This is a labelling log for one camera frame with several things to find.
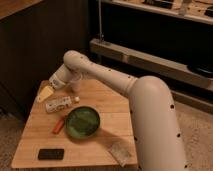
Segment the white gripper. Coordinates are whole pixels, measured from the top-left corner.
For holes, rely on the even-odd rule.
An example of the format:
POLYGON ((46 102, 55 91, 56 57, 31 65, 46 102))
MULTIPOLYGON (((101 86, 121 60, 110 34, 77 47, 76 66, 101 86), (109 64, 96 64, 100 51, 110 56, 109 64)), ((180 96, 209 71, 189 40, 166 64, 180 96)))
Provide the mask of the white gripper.
MULTIPOLYGON (((71 77, 72 74, 70 70, 64 64, 62 64, 49 78, 49 83, 54 89, 58 90, 63 88, 70 81, 71 77)), ((54 89, 51 86, 45 86, 41 90, 41 92, 36 97, 38 102, 43 102, 54 93, 54 89)))

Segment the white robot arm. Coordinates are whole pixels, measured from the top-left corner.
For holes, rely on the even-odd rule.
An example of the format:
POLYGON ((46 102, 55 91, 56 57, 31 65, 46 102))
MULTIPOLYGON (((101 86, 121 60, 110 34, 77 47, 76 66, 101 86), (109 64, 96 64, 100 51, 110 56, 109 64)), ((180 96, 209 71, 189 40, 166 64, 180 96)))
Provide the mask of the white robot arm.
POLYGON ((136 78, 69 50, 37 100, 42 102, 65 87, 76 73, 86 73, 128 99, 141 171, 189 171, 174 100, 163 80, 155 76, 136 78))

